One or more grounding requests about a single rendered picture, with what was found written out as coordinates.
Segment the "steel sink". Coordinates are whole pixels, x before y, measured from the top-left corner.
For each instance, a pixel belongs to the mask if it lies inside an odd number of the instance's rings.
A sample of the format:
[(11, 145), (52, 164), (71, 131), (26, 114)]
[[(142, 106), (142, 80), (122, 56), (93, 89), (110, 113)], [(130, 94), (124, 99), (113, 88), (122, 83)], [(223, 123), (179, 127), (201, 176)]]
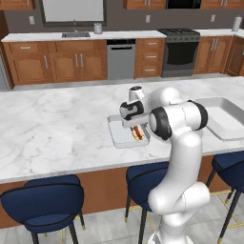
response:
[(90, 38), (90, 34), (85, 31), (63, 32), (62, 38)]

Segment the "wooden base cupboard run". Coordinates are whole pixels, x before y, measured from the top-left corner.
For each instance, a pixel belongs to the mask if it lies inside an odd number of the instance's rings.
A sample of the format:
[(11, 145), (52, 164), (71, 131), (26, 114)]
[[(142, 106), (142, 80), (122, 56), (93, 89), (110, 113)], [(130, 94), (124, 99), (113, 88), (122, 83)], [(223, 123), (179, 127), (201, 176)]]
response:
[(201, 37), (195, 59), (194, 74), (225, 73), (244, 75), (244, 37)]
[(107, 79), (105, 40), (4, 42), (15, 85)]

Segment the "wooden kitchen island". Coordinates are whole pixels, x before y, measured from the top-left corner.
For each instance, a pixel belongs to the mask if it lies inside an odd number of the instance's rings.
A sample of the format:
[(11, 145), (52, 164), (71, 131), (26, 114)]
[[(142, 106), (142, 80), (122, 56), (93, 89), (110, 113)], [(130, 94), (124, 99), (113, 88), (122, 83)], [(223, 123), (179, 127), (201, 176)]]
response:
[[(198, 181), (206, 183), (212, 172), (213, 155), (203, 156)], [(77, 173), (85, 192), (83, 214), (93, 214), (126, 207), (127, 183), (125, 168), (109, 169), (90, 173)], [(21, 187), (27, 181), (0, 184), (0, 194), (8, 189)], [(210, 185), (210, 192), (220, 192), (230, 189), (216, 174)], [(0, 203), (0, 229), (18, 226), (12, 220)]]

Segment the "grey dishwasher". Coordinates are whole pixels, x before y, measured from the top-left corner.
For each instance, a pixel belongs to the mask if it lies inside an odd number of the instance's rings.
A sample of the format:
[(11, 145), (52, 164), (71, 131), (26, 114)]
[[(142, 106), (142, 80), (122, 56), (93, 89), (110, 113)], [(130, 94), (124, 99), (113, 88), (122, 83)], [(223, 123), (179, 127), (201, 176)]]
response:
[(135, 40), (111, 39), (107, 41), (108, 79), (131, 79), (134, 72)]

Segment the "wooden wall cupboard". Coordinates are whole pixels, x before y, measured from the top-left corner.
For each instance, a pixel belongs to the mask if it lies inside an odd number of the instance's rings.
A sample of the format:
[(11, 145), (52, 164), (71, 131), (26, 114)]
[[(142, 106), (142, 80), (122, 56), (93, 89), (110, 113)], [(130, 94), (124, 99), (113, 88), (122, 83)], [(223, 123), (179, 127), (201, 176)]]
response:
[(166, 0), (123, 0), (125, 10), (163, 10)]
[(201, 0), (202, 10), (243, 10), (244, 0)]
[(34, 0), (0, 0), (0, 10), (33, 10)]

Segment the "white tupperware container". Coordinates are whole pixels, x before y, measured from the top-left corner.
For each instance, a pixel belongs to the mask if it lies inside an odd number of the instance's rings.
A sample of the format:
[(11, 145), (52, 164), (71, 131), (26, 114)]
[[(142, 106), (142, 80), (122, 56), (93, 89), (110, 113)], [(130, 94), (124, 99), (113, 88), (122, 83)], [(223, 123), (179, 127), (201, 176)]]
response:
[(244, 110), (225, 97), (196, 99), (208, 112), (207, 128), (221, 140), (244, 138)]
[(150, 142), (150, 134), (145, 125), (138, 125), (137, 130), (141, 137), (138, 138), (135, 131), (124, 128), (120, 115), (110, 115), (108, 124), (112, 136), (113, 145), (117, 149), (147, 146)]

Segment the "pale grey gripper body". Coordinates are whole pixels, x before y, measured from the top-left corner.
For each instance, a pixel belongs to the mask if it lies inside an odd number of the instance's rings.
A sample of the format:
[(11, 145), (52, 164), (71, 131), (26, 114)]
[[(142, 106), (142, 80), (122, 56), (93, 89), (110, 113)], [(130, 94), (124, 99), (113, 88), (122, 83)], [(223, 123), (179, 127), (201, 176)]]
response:
[(122, 120), (122, 126), (124, 128), (132, 128), (137, 125), (147, 124), (149, 122), (149, 116), (147, 114), (137, 115), (131, 120)]

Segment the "wooden drawer cupboard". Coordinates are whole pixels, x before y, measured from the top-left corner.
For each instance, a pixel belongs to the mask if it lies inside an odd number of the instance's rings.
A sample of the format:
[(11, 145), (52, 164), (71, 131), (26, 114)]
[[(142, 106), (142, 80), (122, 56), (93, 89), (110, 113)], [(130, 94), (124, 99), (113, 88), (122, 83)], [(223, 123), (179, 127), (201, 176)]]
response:
[(162, 72), (164, 48), (164, 38), (137, 38), (134, 78), (159, 76)]

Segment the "black oven with hob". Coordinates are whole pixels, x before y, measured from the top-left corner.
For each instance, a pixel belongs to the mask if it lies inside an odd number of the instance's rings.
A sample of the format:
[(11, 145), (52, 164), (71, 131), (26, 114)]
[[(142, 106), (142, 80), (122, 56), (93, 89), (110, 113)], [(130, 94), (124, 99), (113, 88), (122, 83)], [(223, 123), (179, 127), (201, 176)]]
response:
[(190, 29), (158, 29), (166, 35), (162, 77), (193, 74), (200, 33)]

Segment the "grey fridge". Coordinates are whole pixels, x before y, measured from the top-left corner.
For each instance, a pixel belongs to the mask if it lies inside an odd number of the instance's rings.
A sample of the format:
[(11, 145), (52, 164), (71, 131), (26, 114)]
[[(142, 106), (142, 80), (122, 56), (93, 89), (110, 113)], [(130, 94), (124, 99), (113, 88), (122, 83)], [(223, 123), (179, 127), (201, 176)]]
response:
[(2, 54), (0, 53), (0, 91), (9, 91), (9, 79), (5, 70)]

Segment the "white paper towel roll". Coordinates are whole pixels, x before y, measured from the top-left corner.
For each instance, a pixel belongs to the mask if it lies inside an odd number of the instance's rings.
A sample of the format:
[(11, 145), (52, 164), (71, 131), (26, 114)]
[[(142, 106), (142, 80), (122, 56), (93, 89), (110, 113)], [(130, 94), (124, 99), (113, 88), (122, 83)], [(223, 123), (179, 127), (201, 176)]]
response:
[(241, 16), (237, 16), (234, 19), (234, 24), (233, 24), (233, 27), (232, 27), (232, 31), (238, 31), (240, 26), (241, 26), (241, 23), (242, 23), (242, 17)]

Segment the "black microwave oven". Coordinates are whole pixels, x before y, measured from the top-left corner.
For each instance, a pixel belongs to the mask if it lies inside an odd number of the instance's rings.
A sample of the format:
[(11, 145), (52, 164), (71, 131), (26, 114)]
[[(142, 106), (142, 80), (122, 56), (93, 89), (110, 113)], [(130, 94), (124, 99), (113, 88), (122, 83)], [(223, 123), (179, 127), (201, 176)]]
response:
[(168, 10), (192, 10), (199, 9), (201, 0), (167, 0), (166, 8)]

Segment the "blue bar stool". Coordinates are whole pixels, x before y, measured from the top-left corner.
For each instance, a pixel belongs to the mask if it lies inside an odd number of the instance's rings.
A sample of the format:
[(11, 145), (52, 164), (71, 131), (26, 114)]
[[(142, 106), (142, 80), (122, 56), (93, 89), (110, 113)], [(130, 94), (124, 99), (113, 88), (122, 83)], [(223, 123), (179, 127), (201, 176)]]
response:
[(39, 234), (66, 227), (70, 229), (73, 244), (79, 244), (73, 220), (79, 215), (82, 228), (85, 223), (84, 189), (77, 175), (33, 179), (22, 187), (4, 191), (0, 200), (9, 217), (31, 233), (33, 244), (39, 244)]
[(169, 163), (167, 161), (164, 161), (130, 166), (126, 171), (128, 193), (125, 220), (128, 220), (131, 201), (133, 201), (142, 208), (138, 244), (143, 243), (146, 217), (147, 213), (151, 211), (148, 203), (149, 193), (166, 176), (168, 167)]
[(232, 191), (228, 194), (226, 201), (229, 201), (234, 193), (234, 199), (217, 241), (217, 244), (221, 244), (238, 199), (244, 193), (244, 151), (216, 154), (213, 157), (212, 166), (213, 169), (209, 175), (206, 186), (209, 187), (211, 185), (214, 175), (217, 173), (218, 176), (232, 188)]

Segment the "hot dog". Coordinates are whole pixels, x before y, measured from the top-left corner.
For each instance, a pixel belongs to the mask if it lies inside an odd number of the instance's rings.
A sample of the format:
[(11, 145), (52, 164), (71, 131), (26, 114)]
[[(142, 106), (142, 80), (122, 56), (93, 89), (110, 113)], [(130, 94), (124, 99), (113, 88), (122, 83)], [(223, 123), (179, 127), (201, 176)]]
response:
[(132, 128), (132, 136), (136, 141), (143, 140), (145, 138), (145, 135), (142, 131), (142, 129), (139, 126), (134, 126)]

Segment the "window with dark frame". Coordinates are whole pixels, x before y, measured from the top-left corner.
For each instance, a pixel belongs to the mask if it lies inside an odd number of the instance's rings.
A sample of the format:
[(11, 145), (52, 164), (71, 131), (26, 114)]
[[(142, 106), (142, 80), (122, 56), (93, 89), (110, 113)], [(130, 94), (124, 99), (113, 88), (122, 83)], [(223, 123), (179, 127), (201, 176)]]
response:
[(38, 0), (45, 26), (107, 24), (107, 0)]

